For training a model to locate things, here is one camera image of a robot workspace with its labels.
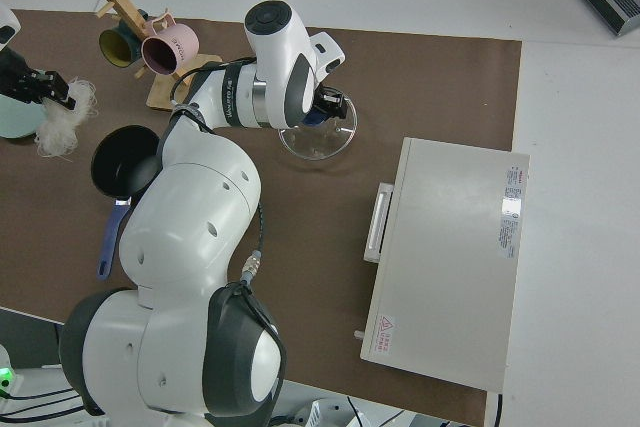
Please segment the wooden stand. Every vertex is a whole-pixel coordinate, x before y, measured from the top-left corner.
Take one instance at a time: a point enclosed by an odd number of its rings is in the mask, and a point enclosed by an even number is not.
[[[138,8],[130,0],[106,0],[107,3],[96,12],[98,18],[104,16],[109,10],[114,9],[120,19],[131,29],[131,31],[140,39],[140,42],[144,41],[148,37],[145,29],[145,19],[142,17]],[[169,95],[173,85],[176,81],[181,80],[181,85],[176,91],[176,100],[181,101],[187,95],[189,85],[191,84],[192,76],[185,79],[181,79],[189,70],[196,67],[200,67],[209,61],[220,61],[220,57],[216,55],[204,55],[198,54],[194,59],[188,62],[185,67],[178,68],[176,71],[168,75],[156,75],[156,78],[147,97],[147,105],[153,109],[159,110],[173,110],[173,105],[170,102]],[[149,68],[144,65],[134,74],[136,79],[139,79]]]
[[[198,54],[194,59],[187,63],[186,70],[195,69],[201,67],[207,62],[221,62],[222,59],[217,55],[205,55]],[[153,81],[149,96],[147,97],[147,105],[152,109],[158,110],[173,110],[173,104],[170,101],[171,89],[173,88],[175,81],[168,75],[156,75],[156,80]],[[176,89],[176,101],[182,102],[189,92],[189,86],[185,83],[181,83]]]

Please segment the brown table mat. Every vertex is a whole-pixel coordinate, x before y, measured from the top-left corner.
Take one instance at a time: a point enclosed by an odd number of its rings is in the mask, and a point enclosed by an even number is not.
[[[58,70],[66,80],[78,76],[97,89],[100,114],[79,128],[79,146],[66,159],[39,157],[33,137],[0,139],[0,305],[64,321],[85,296],[130,285],[117,260],[108,281],[96,279],[113,204],[91,183],[96,145],[128,124],[161,134],[168,114],[145,106],[151,75],[135,80],[137,65],[118,69],[103,59],[97,39],[114,25],[111,19],[16,15],[22,31],[11,48],[31,67]],[[241,24],[186,23],[198,33],[201,52],[223,59],[251,54]],[[403,137],[509,150],[520,43],[327,32],[347,56],[327,84],[347,93],[358,114],[345,151],[307,162],[288,153],[275,131],[219,129],[261,175],[266,237],[255,289],[279,323],[287,378],[481,425],[484,392],[363,361],[353,332],[364,330],[375,280],[376,266],[362,260],[373,202],[378,183],[395,179]],[[230,278],[255,244],[256,224],[232,259]]]

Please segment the white fluffy object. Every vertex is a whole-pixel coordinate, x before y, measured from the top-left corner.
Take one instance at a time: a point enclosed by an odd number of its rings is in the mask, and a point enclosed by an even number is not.
[[[91,82],[74,79],[69,83],[69,96],[76,101],[73,110],[53,100],[43,99],[46,120],[36,129],[35,139],[39,155],[61,156],[71,153],[76,148],[76,127],[88,117],[98,114],[95,108],[95,92],[96,89]]]

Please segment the blue pan handle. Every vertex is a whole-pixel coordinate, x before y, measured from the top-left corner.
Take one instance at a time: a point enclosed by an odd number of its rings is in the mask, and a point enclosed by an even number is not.
[[[100,252],[100,261],[98,262],[98,279],[105,280],[111,274],[111,264],[113,263],[113,255],[116,250],[116,241],[118,240],[118,230],[124,216],[129,212],[131,207],[130,201],[122,202],[116,200],[111,215],[107,221],[107,227],[104,231],[102,240],[102,251]]]

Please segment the white box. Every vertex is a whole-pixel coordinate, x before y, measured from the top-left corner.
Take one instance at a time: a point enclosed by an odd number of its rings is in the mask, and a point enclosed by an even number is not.
[[[363,359],[502,392],[528,168],[404,139]]]

